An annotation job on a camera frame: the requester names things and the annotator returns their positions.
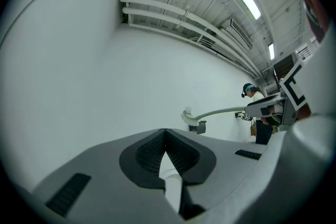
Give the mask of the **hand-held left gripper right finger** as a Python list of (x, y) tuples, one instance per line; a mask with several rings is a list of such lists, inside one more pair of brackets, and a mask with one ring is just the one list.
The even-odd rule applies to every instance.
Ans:
[(182, 178), (179, 214), (189, 220), (214, 208), (247, 178), (266, 150), (251, 143), (167, 129), (165, 150)]

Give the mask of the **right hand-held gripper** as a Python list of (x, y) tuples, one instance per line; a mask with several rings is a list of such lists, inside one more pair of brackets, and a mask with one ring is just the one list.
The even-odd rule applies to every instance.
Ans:
[(299, 110), (307, 104), (303, 90), (298, 84), (297, 75), (303, 62), (297, 61), (280, 81), (280, 95), (270, 95), (246, 106), (250, 116), (263, 116), (265, 125), (292, 125), (298, 119)]

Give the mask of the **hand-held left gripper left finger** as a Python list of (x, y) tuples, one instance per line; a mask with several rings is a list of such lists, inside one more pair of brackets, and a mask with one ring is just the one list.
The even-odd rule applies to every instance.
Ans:
[(159, 177), (165, 136), (158, 129), (93, 146), (33, 192), (16, 190), (46, 223), (184, 223)]

